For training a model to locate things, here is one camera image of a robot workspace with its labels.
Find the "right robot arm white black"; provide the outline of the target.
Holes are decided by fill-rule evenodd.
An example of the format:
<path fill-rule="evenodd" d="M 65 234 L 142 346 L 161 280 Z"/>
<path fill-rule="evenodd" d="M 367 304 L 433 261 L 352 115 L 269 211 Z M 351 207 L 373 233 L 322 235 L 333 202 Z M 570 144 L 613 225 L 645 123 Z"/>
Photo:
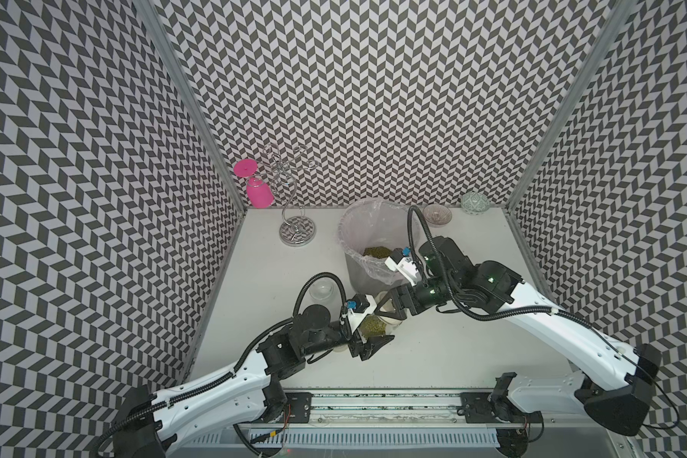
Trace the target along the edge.
<path fill-rule="evenodd" d="M 407 280 L 387 292 L 402 321 L 439 305 L 481 323 L 508 322 L 549 345 L 576 366 L 563 377 L 505 373 L 492 393 L 524 413 L 584 414 L 604 429 L 635 436 L 644 428 L 656 394 L 662 353 L 650 343 L 622 343 L 549 300 L 521 275 L 498 261 L 474 264 L 451 238 L 438 236 L 420 248 L 414 261 L 397 248 L 385 265 Z"/>

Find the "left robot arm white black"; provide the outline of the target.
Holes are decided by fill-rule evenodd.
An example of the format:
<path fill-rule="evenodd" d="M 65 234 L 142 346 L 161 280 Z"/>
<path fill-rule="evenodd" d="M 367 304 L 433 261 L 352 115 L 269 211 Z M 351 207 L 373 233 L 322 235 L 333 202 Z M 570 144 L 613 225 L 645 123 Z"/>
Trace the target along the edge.
<path fill-rule="evenodd" d="M 347 308 L 334 321 L 326 307 L 311 305 L 267 328 L 234 364 L 171 389 L 131 389 L 90 454 L 99 457 L 110 445 L 114 457 L 169 457 L 214 429 L 272 422 L 287 404 L 282 381 L 303 370 L 309 356 L 347 347 L 366 361 L 393 341 L 389 333 L 361 335 L 371 315 Z"/>

